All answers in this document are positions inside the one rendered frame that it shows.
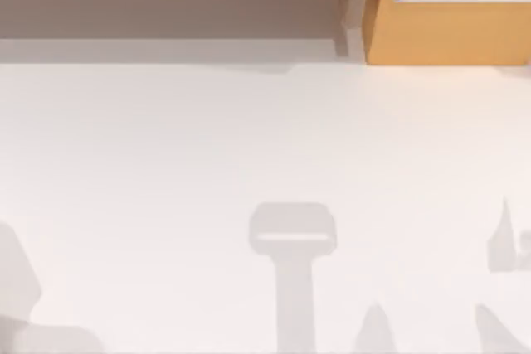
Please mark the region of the open wooden shelf unit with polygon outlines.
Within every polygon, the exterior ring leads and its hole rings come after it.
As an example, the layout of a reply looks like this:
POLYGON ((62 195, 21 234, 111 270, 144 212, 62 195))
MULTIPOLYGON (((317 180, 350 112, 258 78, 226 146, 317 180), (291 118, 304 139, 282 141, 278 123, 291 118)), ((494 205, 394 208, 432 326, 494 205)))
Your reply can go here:
POLYGON ((364 63, 365 0, 0 0, 1 63, 364 63))

